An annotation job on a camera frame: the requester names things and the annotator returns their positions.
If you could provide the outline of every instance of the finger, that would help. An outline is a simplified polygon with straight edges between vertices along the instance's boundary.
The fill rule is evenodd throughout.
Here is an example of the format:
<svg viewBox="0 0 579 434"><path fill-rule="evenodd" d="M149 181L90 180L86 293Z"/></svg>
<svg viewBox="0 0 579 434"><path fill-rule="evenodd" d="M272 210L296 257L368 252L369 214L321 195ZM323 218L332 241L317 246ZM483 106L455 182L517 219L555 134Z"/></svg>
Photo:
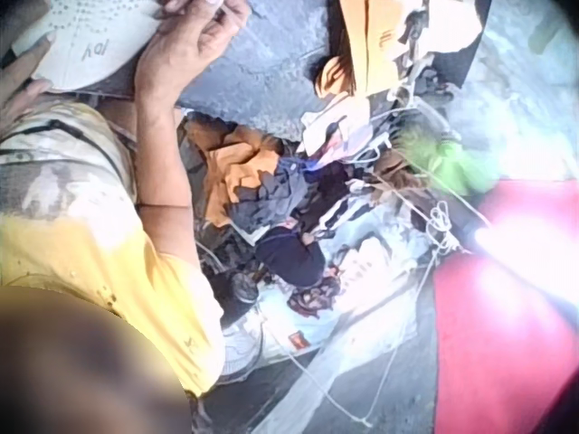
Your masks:
<svg viewBox="0 0 579 434"><path fill-rule="evenodd" d="M192 40L197 40L204 28L214 19L221 0L193 0L186 8L183 26Z"/></svg>
<svg viewBox="0 0 579 434"><path fill-rule="evenodd" d="M167 18L157 27L157 33L159 34L168 34L172 30L176 28L179 24L179 16L173 16L171 18Z"/></svg>
<svg viewBox="0 0 579 434"><path fill-rule="evenodd" d="M184 7L182 7L181 9L179 9L175 12L169 12L164 7L161 7L153 14L153 18L155 18L156 20L165 20L167 18L171 18L174 16L181 16L181 15L185 15L185 8Z"/></svg>
<svg viewBox="0 0 579 434"><path fill-rule="evenodd" d="M0 131L4 131L6 127L23 115L24 112L33 105L38 96L51 87L51 81L40 79L33 81L26 86L26 89L15 94L2 109L2 125L0 125Z"/></svg>
<svg viewBox="0 0 579 434"><path fill-rule="evenodd" d="M231 15L241 27L245 27L252 13L252 9L246 0L225 0L222 9L226 14L229 12L228 15Z"/></svg>
<svg viewBox="0 0 579 434"><path fill-rule="evenodd" d="M185 10L185 6L191 3L191 0L169 0L163 9L169 14L176 14Z"/></svg>
<svg viewBox="0 0 579 434"><path fill-rule="evenodd" d="M48 14L50 0L20 0L0 15L0 58L31 24Z"/></svg>
<svg viewBox="0 0 579 434"><path fill-rule="evenodd" d="M10 96L30 78L39 63L50 50L55 32L47 33L28 51L13 61L0 75L0 105L4 104Z"/></svg>

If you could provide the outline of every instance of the person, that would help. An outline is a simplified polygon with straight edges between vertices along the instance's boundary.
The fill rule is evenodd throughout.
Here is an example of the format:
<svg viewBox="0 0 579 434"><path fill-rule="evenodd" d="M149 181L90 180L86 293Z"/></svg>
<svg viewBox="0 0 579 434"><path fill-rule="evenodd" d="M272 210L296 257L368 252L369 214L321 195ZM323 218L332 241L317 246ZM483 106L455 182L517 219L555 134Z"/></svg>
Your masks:
<svg viewBox="0 0 579 434"><path fill-rule="evenodd" d="M223 311L197 257L174 105L246 23L244 0L225 3L228 14L212 0L165 4L136 71L134 155L96 110L43 98L48 80L24 85L54 34L0 76L0 285L57 291L107 309L149 339L195 396L223 368ZM15 8L13 21L2 18L1 57L15 29L48 4L26 0Z"/></svg>

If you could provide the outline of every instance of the cord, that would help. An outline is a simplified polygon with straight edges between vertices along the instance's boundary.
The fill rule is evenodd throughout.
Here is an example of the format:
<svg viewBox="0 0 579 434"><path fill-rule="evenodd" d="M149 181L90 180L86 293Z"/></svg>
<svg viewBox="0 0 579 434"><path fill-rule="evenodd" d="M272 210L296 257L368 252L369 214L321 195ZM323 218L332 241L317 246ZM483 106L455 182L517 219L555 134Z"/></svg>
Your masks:
<svg viewBox="0 0 579 434"><path fill-rule="evenodd" d="M205 253L207 253L211 259L214 260L214 262L217 264L217 268L220 269L221 271L226 271L225 266L223 265L223 263L215 256L215 254L210 251L209 249L207 249L203 244L201 244L199 241L195 240L195 244L200 247Z"/></svg>
<svg viewBox="0 0 579 434"><path fill-rule="evenodd" d="M379 115L372 116L372 117L370 118L370 122L372 122L373 120L377 120L377 119L383 118L383 117L388 116L388 115L392 115L393 113L398 113L398 112L400 112L400 111L416 110L416 109L417 109L416 107L391 108L390 110L387 110L387 111L385 111L384 113L380 113Z"/></svg>
<svg viewBox="0 0 579 434"><path fill-rule="evenodd" d="M391 187L384 178L380 175L368 172L382 184ZM398 196L409 208L414 210L418 215L420 215L426 221L426 235L430 238L432 244L438 246L441 249L441 255L444 256L453 250L460 247L460 243L457 238L451 234L452 223L451 217L449 215L449 205L446 201L439 201L434 208L431 209L430 217L427 217L424 212L422 212L418 207L416 207L412 202L406 199L400 192L395 189L391 190L396 196ZM441 241L436 238L436 234L433 234L430 228L437 232L444 233L444 237Z"/></svg>
<svg viewBox="0 0 579 434"><path fill-rule="evenodd" d="M334 400L334 398L332 398L332 396L326 392L324 390L324 387L319 383L318 380L316 380L316 377L314 377L309 371L308 368L306 368L305 366L303 366L300 362L298 362L298 360L294 357L294 355L292 353L290 353L285 346L283 346L283 344L280 342L280 340L278 339L278 337L273 333L273 331L267 326L267 322L268 322L268 318L263 314L263 312L261 312L261 309L259 307L259 303L256 306L257 311L259 313L259 315L261 316L261 323L263 325L263 328L266 329L268 331L268 333L271 335L271 337L273 337L273 340L276 342L276 344L281 348L281 350L285 353L285 355L287 355L289 357L289 359L298 367L298 369L300 371L302 371L303 373L306 374L306 376L308 376L308 378L316 385L316 387L318 387L319 391L322 392L324 394L324 396L326 397L326 399L334 406L336 407L339 411L341 411L342 413L344 413L346 416L348 416L348 418L350 418L351 420L353 420L354 422L358 422L358 423L362 423L363 425L365 425L368 428L372 428L372 425L369 424L367 421L364 421L360 418L358 418L357 416L353 415L352 413L350 413L348 410L346 410L344 407L342 407L336 400Z"/></svg>
<svg viewBox="0 0 579 434"><path fill-rule="evenodd" d="M464 206L466 206L469 210L471 210L472 212L474 212L474 214L479 217L489 228L492 228L492 223L489 221L489 219L487 219L487 217L485 217L482 213L480 213L476 208L474 208L470 203L468 203L467 201L464 200L464 198L462 198L459 194L457 194L456 192L454 192L454 190L452 190L451 188L449 188L446 183L444 183L442 181L442 179L433 174L432 172L430 172L429 170L425 169L424 167L421 167L420 165L417 165L414 161L410 160L403 152L398 151L397 149L392 149L393 152L395 152L396 154L398 154L399 156L402 156L408 163L410 163L411 165L413 165L414 167L416 167L417 169L425 172L428 176L430 176L431 178L435 179L436 182L438 182L442 187L444 187L447 191L449 191L454 197L456 197L459 201L462 202L462 204Z"/></svg>
<svg viewBox="0 0 579 434"><path fill-rule="evenodd" d="M422 276L422 280L420 282L420 285L418 286L418 288L416 290L416 295L415 295L414 301L413 301L414 304L416 304L416 301L418 300L418 296L420 296L420 294L422 292L422 288L424 288L424 284L426 283L426 279L430 275L432 265L434 264L434 262L438 258L440 251L441 251L441 247L439 246L438 249L432 254L431 261L429 262L428 267L426 268L426 271L424 272L424 275ZM287 355L289 357L289 359L296 365L296 367L300 371L302 371L304 374L306 374L306 376L308 376L308 378L316 385L318 390L320 392L322 392L322 394L326 397L326 399L337 410L341 411L344 415L346 415L348 418L350 418L353 422L361 423L362 425L364 425L367 428L372 428L373 426L368 421L368 418L372 415L372 413L375 409L375 406L378 403L380 393L381 393L382 389L384 388L384 385L386 383L386 379L388 378L388 373L390 373L390 368L392 367L392 364L394 362L394 358L398 354L398 348L400 348L400 346L403 343L404 334L406 333L406 327L408 326L408 324L410 322L409 319L407 318L406 321L404 321L403 327L401 329L401 333L398 335L398 338L396 340L395 348L394 348L394 351L392 353L392 357L390 357L390 359L388 360L388 363L386 364L386 367L384 368L384 374L382 375L382 379L380 380L380 384L378 385L378 389L376 390L375 397L372 400L372 405L370 406L368 413L363 418L358 418L356 415L350 413L348 410L346 410L344 407L342 407L334 398L332 398L332 396L324 389L324 387L318 382L318 380L316 380L316 377L314 377L311 374L311 372L308 370L308 368L306 368L304 365L302 365L300 362L298 362L298 360L294 357L294 355L292 353L290 353L286 349L285 346L283 346L283 344L280 342L280 340L275 335L275 333L273 333L273 331L267 326L268 318L261 311L259 303L256 306L256 309L257 309L258 315L261 317L261 323L262 323L263 328L268 331L268 333L271 335L271 337L276 342L276 344L281 348L281 351L283 351L285 353L285 355Z"/></svg>

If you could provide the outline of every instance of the white rope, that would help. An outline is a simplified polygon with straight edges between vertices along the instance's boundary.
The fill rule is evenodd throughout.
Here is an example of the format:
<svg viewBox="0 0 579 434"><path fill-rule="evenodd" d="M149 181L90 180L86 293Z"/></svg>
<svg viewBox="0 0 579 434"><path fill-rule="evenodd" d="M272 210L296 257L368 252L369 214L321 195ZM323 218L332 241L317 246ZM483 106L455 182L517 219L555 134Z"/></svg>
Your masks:
<svg viewBox="0 0 579 434"><path fill-rule="evenodd" d="M201 244L199 241L195 240L195 244L197 244L197 246L199 246L205 253L207 253L211 259L213 259L215 261L215 263L217 264L217 268L220 269L221 271L225 271L226 268L223 265L223 263L215 256L215 254L210 251L209 249L207 249L203 244Z"/></svg>
<svg viewBox="0 0 579 434"><path fill-rule="evenodd" d="M428 278L428 276L431 272L432 265L434 264L434 262L438 258L440 251L441 251L441 247L439 246L438 249L432 254L431 261L429 262L428 267L426 268L426 271L424 272L424 275L422 276L422 280L420 282L420 285L416 289L416 295L415 295L414 301L413 301L414 304L416 304L416 302L418 300L418 296L420 296L420 294L422 292L422 288L424 288L424 284L426 283L426 279ZM289 359L296 365L296 367L298 367L298 369L300 371L302 371L304 374L306 374L306 376L308 376L308 378L316 385L318 390L320 392L322 392L322 394L326 397L326 399L337 410L341 411L344 415L346 415L348 418L350 418L353 422L361 423L362 425L364 425L367 428L372 428L373 425L368 421L368 418L372 415L372 412L374 411L374 408L375 408L376 404L378 403L378 399L380 397L380 392L384 388L384 385L386 383L386 379L388 378L388 373L390 372L390 368L394 362L394 358L398 354L398 348L400 348L400 346L403 343L404 335L406 333L406 327L410 323L410 319L406 318L406 320L404 321L401 332L398 335L396 343L394 344L394 351L392 353L392 357L390 357L390 359L388 360L388 363L386 364L386 367L384 368L384 374L382 375L382 379L380 380L380 384L378 385L378 389L376 390L375 397L372 400L372 405L370 406L368 413L363 418L358 418L356 415L350 413L348 410L346 410L344 407L342 407L334 398L332 398L332 396L326 391L326 389L318 382L318 380L316 380L316 377L314 377L311 374L311 372L308 370L308 368L306 368L300 362L298 362L298 360L294 357L294 355L292 353L290 353L286 349L285 346L283 346L283 344L278 339L278 337L267 326L268 318L263 314L263 312L261 312L259 305L257 306L257 311L258 311L259 315L261 316L261 322L262 322L263 328L268 331L268 333L271 335L271 337L276 342L276 344L281 348L281 351L283 351L283 353L285 353L285 355L287 355L289 357Z"/></svg>
<svg viewBox="0 0 579 434"><path fill-rule="evenodd" d="M469 210L471 210L472 212L474 212L474 214L479 217L489 228L492 227L492 223L489 221L489 219L487 219L487 217L485 217L482 213L480 213L476 208L474 208L470 203L468 203L467 201L464 200L464 198L462 198L458 193L456 193L454 190L452 190L446 183L444 183L442 181L442 179L433 174L432 172L430 172L429 170L425 169L424 167L421 167L420 165L417 165L414 161L410 160L403 152L398 151L397 149L392 149L393 152L395 152L396 154L398 154L399 156L403 157L408 163L410 163L411 165L413 165L414 167L416 167L417 169L425 172L428 176L430 176L432 179L436 180L436 182L438 184L440 184L442 187L444 187L446 190L448 190L454 197L456 197L459 201L462 202L462 204L464 206L466 206Z"/></svg>
<svg viewBox="0 0 579 434"><path fill-rule="evenodd" d="M303 373L306 374L306 376L308 376L308 378L316 385L316 387L318 388L318 390L320 392L322 392L324 394L324 396L326 397L326 399L334 406L336 407L339 411L341 411L342 413L344 413L346 416L348 416L348 418L350 418L351 420L353 420L354 422L357 423L362 423L363 425L365 425L368 428L372 428L372 425L370 425L368 422L358 418L357 416L353 415L352 413L350 413L348 410L346 410L344 407L342 407L336 400L334 400L334 398L332 398L332 396L326 392L326 390L324 389L324 387L318 382L318 380L316 380L316 377L314 377L310 371L308 371L308 368L306 368L305 366L303 366L300 362L298 362L298 360L294 357L294 355L292 353L290 353L285 346L283 346L283 344L280 342L280 340L278 339L278 337L273 333L273 331L267 326L267 322L268 322L268 318L263 314L263 312L261 312L261 309L259 308L259 305L257 306L257 310L259 315L261 316L261 322L263 324L263 328L265 330L268 331L268 333L271 335L271 337L273 337L273 340L276 342L276 344L281 348L281 350L285 353L285 355L287 355L289 357L289 359L298 367L298 369L300 371L302 371Z"/></svg>

